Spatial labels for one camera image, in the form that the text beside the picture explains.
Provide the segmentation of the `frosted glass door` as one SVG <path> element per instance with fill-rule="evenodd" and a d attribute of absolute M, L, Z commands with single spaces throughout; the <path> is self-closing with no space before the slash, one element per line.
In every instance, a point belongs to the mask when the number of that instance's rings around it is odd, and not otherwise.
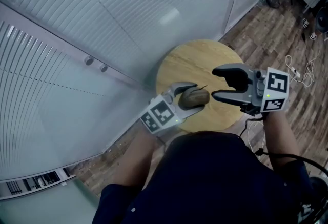
<path fill-rule="evenodd" d="M 0 200 L 0 224 L 91 224 L 99 197 L 79 179 Z"/>

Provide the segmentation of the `person's right forearm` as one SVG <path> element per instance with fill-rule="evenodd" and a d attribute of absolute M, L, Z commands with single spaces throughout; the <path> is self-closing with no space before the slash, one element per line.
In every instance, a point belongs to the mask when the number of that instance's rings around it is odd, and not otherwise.
<path fill-rule="evenodd" d="M 267 151 L 300 155 L 294 133 L 284 111 L 270 112 L 263 120 Z"/>

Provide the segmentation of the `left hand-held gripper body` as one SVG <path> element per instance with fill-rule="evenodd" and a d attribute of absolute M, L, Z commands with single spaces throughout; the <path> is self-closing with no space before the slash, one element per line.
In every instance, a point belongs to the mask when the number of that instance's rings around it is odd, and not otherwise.
<path fill-rule="evenodd" d="M 150 100 L 148 106 L 140 113 L 139 119 L 151 134 L 181 124 L 186 119 L 178 117 L 179 105 L 174 102 L 170 86 Z"/>

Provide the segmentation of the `round wooden side table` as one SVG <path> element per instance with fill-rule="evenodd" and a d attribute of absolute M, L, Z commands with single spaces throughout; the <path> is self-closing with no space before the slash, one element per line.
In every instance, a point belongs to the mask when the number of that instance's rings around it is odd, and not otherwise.
<path fill-rule="evenodd" d="M 156 92 L 165 91 L 173 82 L 194 82 L 209 93 L 228 90 L 222 77 L 212 74 L 218 66 L 241 64 L 239 55 L 228 46 L 213 40 L 194 40 L 173 49 L 161 62 L 156 77 Z M 238 106 L 210 99 L 203 111 L 179 125 L 186 132 L 222 131 L 239 121 L 243 113 Z"/>

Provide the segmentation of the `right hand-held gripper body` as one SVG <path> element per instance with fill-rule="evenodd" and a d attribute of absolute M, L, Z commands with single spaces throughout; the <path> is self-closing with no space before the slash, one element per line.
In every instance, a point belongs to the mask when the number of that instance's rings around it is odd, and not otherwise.
<path fill-rule="evenodd" d="M 242 104 L 241 112 L 251 116 L 284 109 L 289 96 L 289 75 L 268 67 L 266 70 L 249 70 L 248 103 Z"/>

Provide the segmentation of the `person's dark shirt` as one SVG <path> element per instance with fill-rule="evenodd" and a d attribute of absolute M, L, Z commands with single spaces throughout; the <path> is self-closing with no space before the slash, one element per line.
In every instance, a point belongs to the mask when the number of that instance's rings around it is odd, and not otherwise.
<path fill-rule="evenodd" d="M 145 188 L 106 186 L 92 224 L 297 224 L 315 201 L 304 162 L 263 165 L 236 135 L 176 138 Z"/>

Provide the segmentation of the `person's left forearm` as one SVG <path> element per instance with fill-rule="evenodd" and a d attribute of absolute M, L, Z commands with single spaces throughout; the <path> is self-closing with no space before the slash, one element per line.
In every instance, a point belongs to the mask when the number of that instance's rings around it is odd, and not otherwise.
<path fill-rule="evenodd" d="M 156 138 L 143 124 L 137 125 L 136 134 L 113 174 L 113 183 L 122 186 L 143 187 L 146 183 Z"/>

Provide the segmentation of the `brown lumpy object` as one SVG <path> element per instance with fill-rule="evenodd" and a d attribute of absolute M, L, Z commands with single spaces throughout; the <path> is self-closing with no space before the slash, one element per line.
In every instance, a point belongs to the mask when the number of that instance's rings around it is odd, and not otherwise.
<path fill-rule="evenodd" d="M 204 87 L 191 87 L 181 95 L 178 105 L 183 110 L 204 106 L 210 101 L 209 92 Z"/>

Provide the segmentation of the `black metal railing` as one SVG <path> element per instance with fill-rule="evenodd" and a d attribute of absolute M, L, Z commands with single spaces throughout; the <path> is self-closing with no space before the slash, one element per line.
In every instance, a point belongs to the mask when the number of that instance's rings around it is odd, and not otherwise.
<path fill-rule="evenodd" d="M 13 196 L 33 191 L 60 181 L 53 171 L 39 176 L 0 183 L 0 197 Z"/>

